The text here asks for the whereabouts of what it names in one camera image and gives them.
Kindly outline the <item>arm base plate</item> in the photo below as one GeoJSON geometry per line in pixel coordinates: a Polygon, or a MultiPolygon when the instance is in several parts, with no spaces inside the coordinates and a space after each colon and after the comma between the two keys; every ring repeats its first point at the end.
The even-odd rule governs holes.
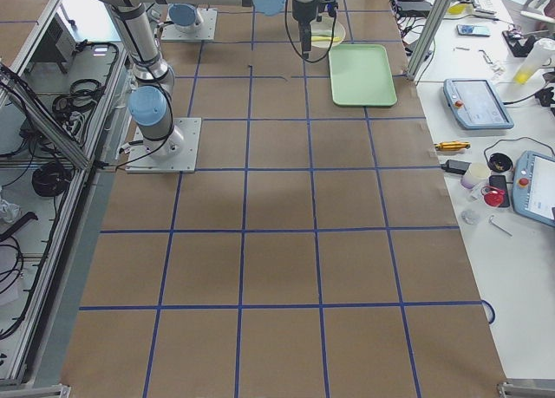
{"type": "Polygon", "coordinates": [[[127,173],[194,173],[198,158],[200,118],[175,118],[173,133],[161,149],[146,140],[129,150],[127,173]]]}
{"type": "Polygon", "coordinates": [[[214,8],[197,9],[197,20],[194,24],[181,26],[173,24],[167,16],[166,25],[161,31],[160,39],[164,42],[201,42],[214,40],[218,10],[214,8]]]}

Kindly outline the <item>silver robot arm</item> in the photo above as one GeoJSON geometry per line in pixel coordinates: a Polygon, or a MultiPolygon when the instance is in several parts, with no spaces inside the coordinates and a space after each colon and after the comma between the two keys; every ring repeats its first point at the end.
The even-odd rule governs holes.
{"type": "Polygon", "coordinates": [[[104,3],[126,51],[134,64],[139,87],[131,94],[128,107],[143,137],[149,156],[162,160],[179,153],[183,134],[177,126],[172,108],[174,73],[162,56],[148,21],[146,6],[155,4],[215,4],[254,8],[275,16],[292,7],[297,22],[301,57],[311,51],[311,23],[323,12],[324,0],[99,0],[104,3]]]}
{"type": "Polygon", "coordinates": [[[203,23],[198,8],[189,3],[170,4],[168,15],[174,24],[185,29],[197,29],[203,23]]]}

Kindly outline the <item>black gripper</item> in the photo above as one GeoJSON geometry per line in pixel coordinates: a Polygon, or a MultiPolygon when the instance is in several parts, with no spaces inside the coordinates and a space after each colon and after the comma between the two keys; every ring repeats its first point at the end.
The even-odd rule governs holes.
{"type": "Polygon", "coordinates": [[[311,52],[310,23],[317,17],[319,0],[292,0],[292,16],[300,23],[301,54],[311,52]]]}

